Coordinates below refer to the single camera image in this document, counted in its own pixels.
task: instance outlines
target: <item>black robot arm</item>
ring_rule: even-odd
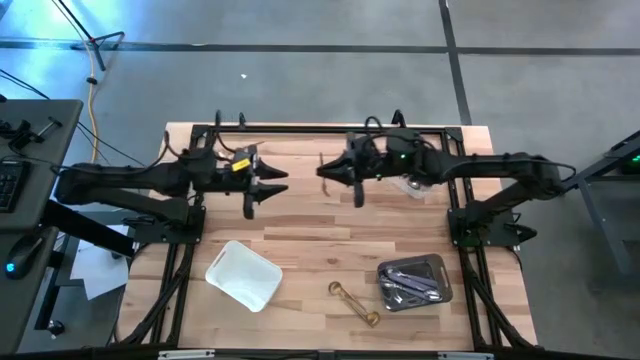
[[[374,140],[384,137],[386,151]],[[317,175],[354,186],[356,207],[364,204],[362,181],[408,175],[423,185],[461,177],[513,178],[517,182],[485,201],[467,205],[469,225],[487,222],[501,212],[531,199],[546,200],[562,193],[557,164],[526,153],[455,156],[437,150],[418,132],[394,128],[376,135],[347,135],[347,149],[336,160],[317,169]]]
[[[283,178],[288,174],[262,162],[255,145],[236,149],[233,159],[227,160],[215,154],[214,143],[215,137],[203,148],[177,154],[178,160],[174,162],[146,168],[73,165],[60,172],[55,197],[68,205],[99,202],[130,209],[180,226],[189,223],[187,194],[190,189],[204,193],[243,193],[243,212],[247,219],[254,216],[254,202],[260,203],[287,190],[286,185],[257,181],[258,178]],[[228,163],[217,167],[220,161]],[[152,199],[123,189],[150,189],[170,198]]]

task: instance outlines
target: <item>yellow label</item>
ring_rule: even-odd
[[[236,172],[246,168],[249,165],[251,165],[251,161],[249,161],[249,159],[240,160],[237,163],[231,164],[231,170]]]

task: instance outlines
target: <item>concrete floor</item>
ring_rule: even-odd
[[[126,41],[445,44],[437,0],[73,5],[95,36],[124,30]],[[635,1],[453,0],[449,6],[458,46],[640,46]],[[47,0],[14,1],[0,20],[0,36],[76,39]],[[141,161],[156,156],[166,122],[212,120],[216,109],[236,118],[243,111],[249,121],[360,122],[371,114],[388,118],[401,108],[410,123],[460,124],[445,54],[108,52],[105,57],[109,70],[99,74],[95,101],[101,137]],[[53,98],[86,99],[84,52],[0,49],[0,59],[0,67]],[[639,127],[640,57],[468,55],[460,63],[473,124],[489,126],[496,152],[540,153],[580,169]],[[34,96],[6,81],[0,81],[0,93]],[[81,121],[89,124],[86,109]],[[104,152],[114,163],[128,163]],[[89,153],[78,135],[65,162],[86,161]],[[611,260],[578,194],[517,210],[523,224],[539,230],[522,250],[539,343],[638,358],[639,297],[590,290],[594,276],[612,271]],[[64,299],[91,310],[82,297]],[[60,316],[72,316],[63,314],[74,308],[69,303],[59,308]],[[96,320],[95,326],[106,328],[112,321]],[[76,340],[26,341],[21,349],[100,345]]]

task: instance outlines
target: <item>white tray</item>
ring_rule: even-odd
[[[205,274],[211,285],[252,312],[267,305],[282,281],[282,270],[237,241],[229,241]]]

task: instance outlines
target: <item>wooden table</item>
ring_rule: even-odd
[[[175,148],[188,147],[192,125],[167,124]],[[467,153],[493,153],[487,127],[462,129]],[[424,200],[415,200],[387,180],[367,181],[365,206],[356,209],[351,189],[327,181],[327,196],[321,190],[322,179],[315,175],[319,153],[325,161],[339,156],[345,147],[344,134],[224,133],[223,140],[231,147],[265,141],[259,146],[264,161],[289,172],[287,179],[266,182],[286,183],[289,190],[256,205],[254,220],[243,218],[240,194],[206,195],[207,220],[194,256],[180,347],[472,349],[460,261],[445,217],[450,207],[446,186],[434,186]],[[380,140],[378,146],[383,149]],[[440,146],[437,139],[430,140]],[[485,199],[500,188],[497,179],[473,180],[477,199]],[[463,205],[464,196],[459,198]],[[229,240],[242,242],[284,271],[280,288],[260,313],[251,313],[204,279],[206,269]],[[120,311],[121,336],[133,330],[155,301],[166,251],[166,245],[151,245],[134,262]],[[445,260],[453,300],[396,313],[387,311],[376,284],[378,264],[428,253],[440,254]],[[497,303],[521,334],[535,343],[516,259],[506,249],[488,248],[487,261]],[[381,314],[376,328],[369,328],[345,303],[329,294],[327,286],[334,280],[367,309]],[[482,305],[479,312],[488,339]],[[165,316],[163,339],[172,315],[173,304]]]

